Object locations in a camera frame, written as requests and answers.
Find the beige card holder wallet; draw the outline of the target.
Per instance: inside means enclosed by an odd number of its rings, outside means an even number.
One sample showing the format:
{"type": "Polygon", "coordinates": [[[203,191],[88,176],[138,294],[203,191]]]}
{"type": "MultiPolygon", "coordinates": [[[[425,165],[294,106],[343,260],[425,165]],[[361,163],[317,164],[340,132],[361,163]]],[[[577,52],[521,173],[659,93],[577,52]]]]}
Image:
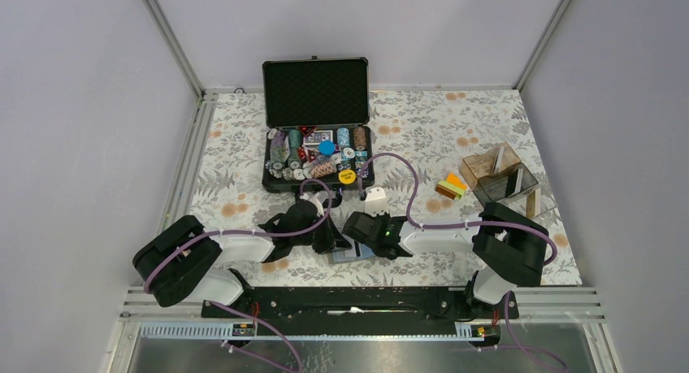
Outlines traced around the beige card holder wallet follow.
{"type": "Polygon", "coordinates": [[[362,252],[362,256],[360,258],[352,258],[350,256],[351,250],[353,248],[353,246],[352,246],[351,249],[346,249],[346,250],[341,250],[341,251],[336,251],[336,252],[330,253],[328,255],[329,262],[333,263],[333,264],[342,264],[342,263],[350,263],[350,262],[359,262],[359,261],[363,261],[363,260],[367,260],[367,259],[375,257],[375,254],[373,253],[373,251],[369,247],[367,247],[365,245],[361,245],[361,244],[359,244],[359,245],[360,245],[360,249],[362,252]]]}

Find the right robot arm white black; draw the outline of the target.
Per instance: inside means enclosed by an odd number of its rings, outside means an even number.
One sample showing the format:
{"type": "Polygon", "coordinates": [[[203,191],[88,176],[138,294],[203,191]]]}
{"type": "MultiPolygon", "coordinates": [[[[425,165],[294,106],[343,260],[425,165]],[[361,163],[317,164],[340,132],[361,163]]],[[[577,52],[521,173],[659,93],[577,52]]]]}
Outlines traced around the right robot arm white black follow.
{"type": "Polygon", "coordinates": [[[343,233],[390,260],[436,252],[474,254],[485,268],[466,287],[466,307],[479,318],[489,316],[515,288],[539,285],[544,266],[557,256],[547,229],[498,202],[487,203],[476,220],[451,224],[354,212],[343,233]]]}

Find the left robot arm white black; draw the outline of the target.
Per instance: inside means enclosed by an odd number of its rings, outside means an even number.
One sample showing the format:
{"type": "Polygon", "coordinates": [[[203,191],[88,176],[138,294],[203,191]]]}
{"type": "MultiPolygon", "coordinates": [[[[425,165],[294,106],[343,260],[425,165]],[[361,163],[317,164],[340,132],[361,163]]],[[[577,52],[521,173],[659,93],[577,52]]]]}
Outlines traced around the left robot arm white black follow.
{"type": "Polygon", "coordinates": [[[297,246],[316,254],[351,248],[319,200],[299,200],[253,230],[211,231],[185,215],[140,249],[132,259],[145,292],[161,307],[215,300],[234,317],[249,312],[252,296],[238,275],[213,268],[222,256],[233,261],[275,262],[297,246]]]}

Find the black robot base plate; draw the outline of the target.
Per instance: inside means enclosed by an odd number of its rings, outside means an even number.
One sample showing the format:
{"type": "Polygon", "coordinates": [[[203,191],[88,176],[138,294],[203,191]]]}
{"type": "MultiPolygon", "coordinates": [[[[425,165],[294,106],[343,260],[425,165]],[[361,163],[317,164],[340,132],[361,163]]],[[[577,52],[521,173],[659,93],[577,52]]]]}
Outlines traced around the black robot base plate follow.
{"type": "Polygon", "coordinates": [[[491,306],[450,287],[252,287],[230,307],[286,336],[454,336],[459,323],[519,316],[515,296],[491,306]]]}

